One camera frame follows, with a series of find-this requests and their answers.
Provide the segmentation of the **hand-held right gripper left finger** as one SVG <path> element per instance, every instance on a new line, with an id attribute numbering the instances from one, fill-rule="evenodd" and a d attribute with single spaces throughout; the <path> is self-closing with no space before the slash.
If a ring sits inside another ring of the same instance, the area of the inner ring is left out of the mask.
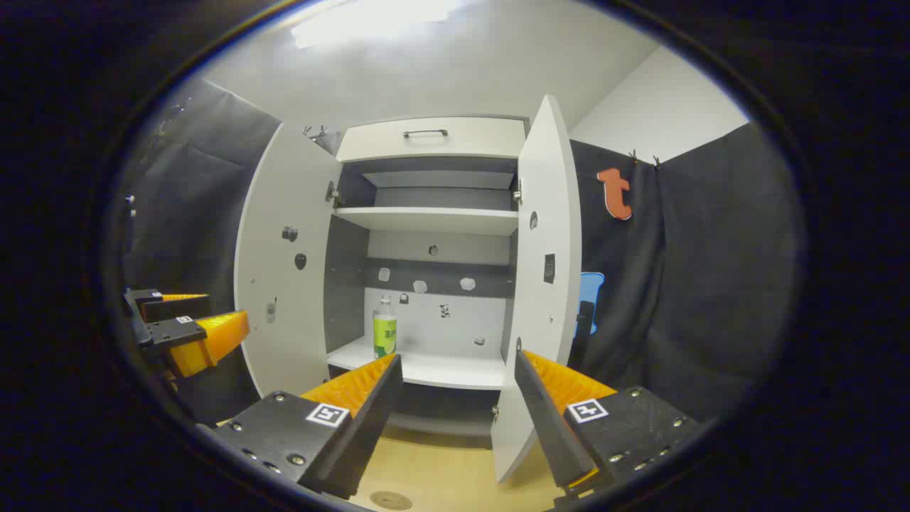
<path id="1" fill-rule="evenodd" d="M 295 395 L 274 391 L 213 438 L 278 479 L 336 498 L 358 492 L 403 389 L 399 354 L 387 354 Z"/>

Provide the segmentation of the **white cabinet drawer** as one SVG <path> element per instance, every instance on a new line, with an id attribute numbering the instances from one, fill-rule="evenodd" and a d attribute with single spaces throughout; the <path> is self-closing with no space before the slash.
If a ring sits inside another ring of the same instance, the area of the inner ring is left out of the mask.
<path id="1" fill-rule="evenodd" d="M 468 116 L 370 123 L 345 130 L 336 159 L 341 162 L 421 156 L 516 159 L 526 140 L 527 125 L 525 119 Z M 402 136 L 403 131 L 420 129 L 446 129 L 449 135 L 428 134 L 409 139 Z"/>

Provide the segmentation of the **black backdrop cloth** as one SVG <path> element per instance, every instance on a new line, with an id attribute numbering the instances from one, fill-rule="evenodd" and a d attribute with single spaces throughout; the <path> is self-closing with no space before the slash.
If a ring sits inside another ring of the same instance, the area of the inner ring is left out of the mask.
<path id="1" fill-rule="evenodd" d="M 122 182 L 139 214 L 130 287 L 233 310 L 242 201 L 278 126 L 202 79 L 153 117 Z M 699 421 L 724 415 L 776 360 L 805 260 L 786 160 L 753 123 L 660 166 L 571 145 L 582 269 L 606 278 L 598 331 L 572 368 L 646 386 Z"/>

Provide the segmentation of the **white grey cabinet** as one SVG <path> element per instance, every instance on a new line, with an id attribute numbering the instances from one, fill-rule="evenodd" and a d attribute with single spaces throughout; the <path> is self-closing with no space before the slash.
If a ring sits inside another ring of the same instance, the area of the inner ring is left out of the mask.
<path id="1" fill-rule="evenodd" d="M 518 158 L 421 156 L 341 162 L 336 208 L 513 210 Z M 513 315 L 518 229 L 509 236 L 368 230 L 332 215 L 323 298 L 331 375 L 373 357 L 373 312 L 397 317 L 404 396 L 393 427 L 488 439 Z"/>

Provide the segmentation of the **white cabinet shelf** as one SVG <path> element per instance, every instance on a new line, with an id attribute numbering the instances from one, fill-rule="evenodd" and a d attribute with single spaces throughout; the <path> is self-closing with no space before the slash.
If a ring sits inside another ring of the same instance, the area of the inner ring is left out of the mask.
<path id="1" fill-rule="evenodd" d="M 336 208 L 334 215 L 364 229 L 404 233 L 506 237 L 519 227 L 519 214 L 484 208 Z"/>

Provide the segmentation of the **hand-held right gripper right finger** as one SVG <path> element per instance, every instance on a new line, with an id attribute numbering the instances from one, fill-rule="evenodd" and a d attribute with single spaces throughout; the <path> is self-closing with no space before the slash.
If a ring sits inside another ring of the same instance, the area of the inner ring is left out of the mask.
<path id="1" fill-rule="evenodd" d="M 539 354 L 518 350 L 515 382 L 556 486 L 555 508 L 616 491 L 705 431 L 650 390 L 615 390 Z"/>

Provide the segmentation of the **clear bottle green label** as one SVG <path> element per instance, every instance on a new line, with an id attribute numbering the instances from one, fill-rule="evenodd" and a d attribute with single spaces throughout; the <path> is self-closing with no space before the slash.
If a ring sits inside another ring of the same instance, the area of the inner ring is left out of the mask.
<path id="1" fill-rule="evenodd" d="M 373 312 L 373 355 L 380 359 L 396 351 L 397 317 L 391 307 L 388 295 L 381 295 L 378 307 Z"/>

